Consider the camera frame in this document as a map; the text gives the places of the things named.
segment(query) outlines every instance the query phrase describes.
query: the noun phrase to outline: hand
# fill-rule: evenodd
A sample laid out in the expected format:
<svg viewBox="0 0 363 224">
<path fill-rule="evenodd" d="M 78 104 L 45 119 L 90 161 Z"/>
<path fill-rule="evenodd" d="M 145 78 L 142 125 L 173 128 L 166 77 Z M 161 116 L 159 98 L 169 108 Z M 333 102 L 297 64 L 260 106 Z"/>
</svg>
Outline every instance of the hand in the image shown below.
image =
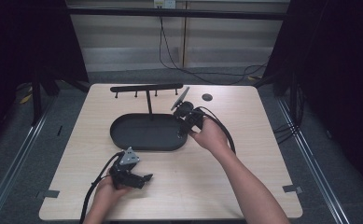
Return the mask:
<svg viewBox="0 0 363 224">
<path fill-rule="evenodd" d="M 84 224 L 102 223 L 108 210 L 118 202 L 120 197 L 132 189 L 123 185 L 117 185 L 115 188 L 111 176 L 102 179 L 97 185 L 93 204 L 85 217 Z"/>
<path fill-rule="evenodd" d="M 120 197 L 132 189 L 133 188 L 131 187 L 126 187 L 123 185 L 117 185 L 114 187 L 111 176 L 107 176 L 99 182 L 99 185 L 97 185 L 94 201 L 114 205 L 117 203 Z"/>
<path fill-rule="evenodd" d="M 203 118 L 202 130 L 199 133 L 190 131 L 189 135 L 211 153 L 229 148 L 227 136 L 215 122 L 207 117 Z"/>
</svg>

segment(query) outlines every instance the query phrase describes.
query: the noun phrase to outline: table surface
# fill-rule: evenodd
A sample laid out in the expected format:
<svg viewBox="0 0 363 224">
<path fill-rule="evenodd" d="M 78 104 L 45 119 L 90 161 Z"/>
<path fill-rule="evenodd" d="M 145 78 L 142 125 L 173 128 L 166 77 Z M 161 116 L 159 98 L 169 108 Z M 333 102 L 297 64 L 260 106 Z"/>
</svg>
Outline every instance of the table surface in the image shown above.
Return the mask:
<svg viewBox="0 0 363 224">
<path fill-rule="evenodd" d="M 95 84 L 85 100 L 70 136 L 51 190 L 58 198 L 46 198 L 39 216 L 44 220 L 80 218 L 85 195 L 105 163 L 119 152 L 110 137 L 112 122 L 121 115 L 147 113 L 147 97 L 141 91 L 115 93 L 117 84 Z M 272 133 L 258 92 L 253 87 L 189 85 L 185 98 L 195 106 L 210 109 L 227 127 L 238 158 L 274 195 L 288 217 L 300 217 L 302 209 L 296 192 L 285 193 L 292 185 L 283 157 Z M 202 95 L 213 100 L 206 102 Z M 153 113 L 171 114 L 179 95 L 174 90 L 151 93 Z M 116 220 L 236 219 L 242 212 L 228 178 L 216 159 L 193 139 L 172 152 L 136 152 L 140 162 L 136 175 L 153 174 L 143 189 L 134 189 L 109 212 Z"/>
</svg>

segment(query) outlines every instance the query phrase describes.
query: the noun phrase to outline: wall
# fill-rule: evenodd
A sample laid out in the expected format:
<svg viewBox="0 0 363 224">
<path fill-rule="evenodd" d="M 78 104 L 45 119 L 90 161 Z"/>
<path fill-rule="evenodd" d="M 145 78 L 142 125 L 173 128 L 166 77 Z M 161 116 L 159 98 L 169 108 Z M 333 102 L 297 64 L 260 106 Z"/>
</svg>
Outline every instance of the wall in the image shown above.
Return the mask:
<svg viewBox="0 0 363 224">
<path fill-rule="evenodd" d="M 144 7 L 153 0 L 68 0 L 69 6 Z M 176 8 L 286 12 L 287 1 L 176 1 Z M 154 17 L 72 15 L 88 72 L 163 67 L 161 20 Z M 163 18 L 169 51 L 177 66 L 247 66 L 265 63 L 280 21 Z M 165 46 L 161 59 L 171 66 Z"/>
</svg>

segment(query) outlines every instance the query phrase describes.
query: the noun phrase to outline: wire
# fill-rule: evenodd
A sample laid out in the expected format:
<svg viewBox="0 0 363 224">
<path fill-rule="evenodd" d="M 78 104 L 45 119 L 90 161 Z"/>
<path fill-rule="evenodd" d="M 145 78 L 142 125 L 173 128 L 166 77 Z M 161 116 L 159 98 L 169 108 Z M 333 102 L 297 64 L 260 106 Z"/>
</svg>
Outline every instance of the wire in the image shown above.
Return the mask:
<svg viewBox="0 0 363 224">
<path fill-rule="evenodd" d="M 289 63 L 290 63 L 290 56 L 287 56 L 281 62 L 279 69 L 275 70 L 270 76 L 269 75 L 264 76 L 260 81 L 254 83 L 252 86 L 258 89 L 263 85 L 275 81 L 279 76 L 281 76 L 283 73 L 286 72 L 286 68 L 289 65 Z"/>
<path fill-rule="evenodd" d="M 278 127 L 277 129 L 273 130 L 273 133 L 288 132 L 288 133 L 285 133 L 285 134 L 283 134 L 281 136 L 276 137 L 278 145 L 282 144 L 287 139 L 289 139 L 292 135 L 294 135 L 294 133 L 297 132 L 300 129 L 300 126 L 302 124 L 302 119 L 303 119 L 303 114 L 304 114 L 304 104 L 305 104 L 305 101 L 306 101 L 306 97 L 303 94 L 300 86 L 298 86 L 298 90 L 297 90 L 297 101 L 298 101 L 299 110 L 298 110 L 296 120 L 293 121 L 293 122 L 288 122 L 286 124 L 283 124 L 280 127 Z"/>
<path fill-rule="evenodd" d="M 91 187 L 89 188 L 88 192 L 86 193 L 86 196 L 85 196 L 85 201 L 83 203 L 83 207 L 82 207 L 82 212 L 81 212 L 81 218 L 79 220 L 79 224 L 82 224 L 83 221 L 85 220 L 85 216 L 86 216 L 86 210 L 88 209 L 88 203 L 89 203 L 89 198 L 91 197 L 91 194 L 93 193 L 93 190 L 96 188 L 97 184 L 99 184 L 99 182 L 107 177 L 108 175 L 106 176 L 103 176 L 103 173 L 105 172 L 107 166 L 109 165 L 109 163 L 114 160 L 116 157 L 122 155 L 124 152 L 118 152 L 117 154 L 115 154 L 113 157 L 111 157 L 111 159 L 109 159 L 109 161 L 105 164 L 105 167 L 103 168 L 102 172 L 100 172 L 100 174 L 97 176 L 96 180 L 94 180 L 93 183 L 91 183 Z"/>
<path fill-rule="evenodd" d="M 204 112 L 201 112 L 201 111 L 196 111 L 196 110 L 183 110 L 183 111 L 185 111 L 185 112 L 189 112 L 189 113 L 194 113 L 194 114 L 200 114 L 200 115 L 204 115 L 204 116 L 206 116 L 207 118 L 209 118 L 210 120 L 212 120 L 213 122 L 215 122 L 216 123 L 216 125 L 218 125 L 219 126 L 219 128 L 222 130 L 222 132 L 224 132 L 224 134 L 227 136 L 227 138 L 228 138 L 228 141 L 229 141 L 229 143 L 230 143 L 230 149 L 233 151 L 233 153 L 234 154 L 236 154 L 236 148 L 235 148 L 235 146 L 234 146 L 234 142 L 233 142 L 233 139 L 232 139 L 232 137 L 231 137 L 231 135 L 230 135 L 230 132 L 228 131 L 228 129 L 225 127 L 225 125 L 216 117 L 216 115 L 213 113 L 213 112 L 211 112 L 209 109 L 207 109 L 206 107 L 204 107 L 204 106 L 198 106 L 198 107 L 196 107 L 196 108 L 203 108 L 203 109 L 205 109 L 205 110 L 207 110 L 207 111 L 209 111 L 209 113 L 210 114 L 212 114 L 212 115 L 208 115 L 208 114 L 206 114 L 206 113 L 204 113 Z"/>
<path fill-rule="evenodd" d="M 164 28 L 163 28 L 163 18 L 160 17 L 160 21 L 161 21 L 161 40 L 160 40 L 160 45 L 159 45 L 159 58 L 160 58 L 160 61 L 161 61 L 161 64 L 168 68 L 168 69 L 172 69 L 172 70 L 178 70 L 180 72 L 183 72 L 183 73 L 186 73 L 186 74 L 189 74 L 189 75 L 192 75 L 198 79 L 200 79 L 201 81 L 204 81 L 204 82 L 207 82 L 207 83 L 210 83 L 210 84 L 213 84 L 213 85 L 234 85 L 234 84 L 237 84 L 239 82 L 242 82 L 246 76 L 248 75 L 252 75 L 254 73 L 256 73 L 257 71 L 259 71 L 261 68 L 263 67 L 266 67 L 266 64 L 267 63 L 264 63 L 264 64 L 261 64 L 261 65 L 250 65 L 250 66 L 247 66 L 245 68 L 245 70 L 243 71 L 242 74 L 230 74 L 230 73 L 215 73 L 215 72 L 208 72 L 208 73 L 199 73 L 199 72 L 190 72 L 186 69 L 182 69 L 182 68 L 179 68 L 176 64 L 175 64 L 175 61 L 173 60 L 173 57 L 170 53 L 170 49 L 169 49 L 169 44 L 167 42 L 167 37 L 166 37 L 166 33 L 164 32 Z M 162 39 L 164 39 L 164 42 L 166 44 L 166 49 L 167 49 L 167 53 L 169 55 L 169 58 L 170 58 L 170 61 L 173 65 L 173 67 L 170 67 L 168 65 L 166 65 L 163 60 L 161 59 L 161 45 L 162 45 Z M 258 67 L 256 70 L 252 71 L 252 72 L 249 72 L 249 73 L 246 73 L 246 71 L 251 68 L 251 67 Z M 213 82 L 213 81 L 210 81 L 208 79 L 205 79 L 205 78 L 202 78 L 202 77 L 199 77 L 198 75 L 221 75 L 221 76 L 230 76 L 230 77 L 240 77 L 239 79 L 237 79 L 236 81 L 232 81 L 230 83 L 217 83 L 217 82 Z"/>
</svg>

